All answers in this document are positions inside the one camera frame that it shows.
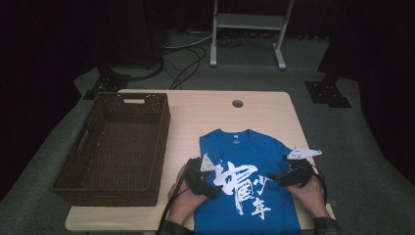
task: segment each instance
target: white metal frame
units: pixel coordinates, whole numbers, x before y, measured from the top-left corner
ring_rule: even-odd
[[[221,27],[229,28],[252,28],[252,29],[266,29],[279,30],[280,35],[277,43],[272,43],[275,56],[278,62],[278,68],[285,70],[287,67],[281,53],[281,44],[283,43],[284,34],[287,29],[288,21],[290,19],[291,10],[293,9],[295,0],[290,0],[286,14],[284,16],[258,16],[258,15],[244,15],[244,14],[226,14],[217,12],[218,0],[214,0],[213,9],[213,29],[212,41],[210,45],[210,66],[216,67],[216,34],[217,29]]]

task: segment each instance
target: wicker basket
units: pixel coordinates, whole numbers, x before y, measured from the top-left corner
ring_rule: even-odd
[[[169,122],[166,94],[98,94],[52,191],[72,206],[154,206]]]

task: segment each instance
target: white graphic print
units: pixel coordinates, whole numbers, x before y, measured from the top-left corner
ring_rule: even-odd
[[[238,214],[243,215],[242,203],[246,200],[252,200],[254,205],[254,212],[252,215],[258,214],[261,219],[265,219],[265,212],[271,211],[264,205],[264,201],[261,198],[255,196],[254,187],[260,185],[261,188],[256,190],[258,196],[261,196],[265,188],[265,182],[269,178],[260,175],[258,179],[254,180],[254,184],[249,177],[257,172],[258,169],[254,165],[243,164],[235,167],[231,162],[227,162],[228,170],[224,170],[221,164],[215,166],[215,179],[213,183],[215,185],[223,185],[222,191],[226,195],[235,195],[235,207]]]

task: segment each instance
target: human hand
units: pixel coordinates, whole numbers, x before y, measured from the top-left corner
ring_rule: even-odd
[[[177,187],[177,183],[184,172],[186,165],[183,165],[177,174],[176,182],[171,186],[168,192],[168,199],[172,197],[174,190]],[[167,220],[183,225],[186,219],[192,215],[195,209],[202,204],[208,197],[205,195],[195,195],[189,189],[189,185],[186,180],[180,185],[178,191],[178,197],[171,204]]]
[[[300,200],[312,217],[330,217],[324,203],[321,182],[315,175],[303,187],[288,186],[287,189]]]

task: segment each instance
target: blue t-shirt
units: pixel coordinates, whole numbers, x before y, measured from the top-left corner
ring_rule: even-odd
[[[288,171],[282,155],[289,148],[250,129],[216,129],[201,137],[200,147],[215,165],[207,182],[223,188],[195,211],[195,234],[300,234],[293,196],[268,178]]]

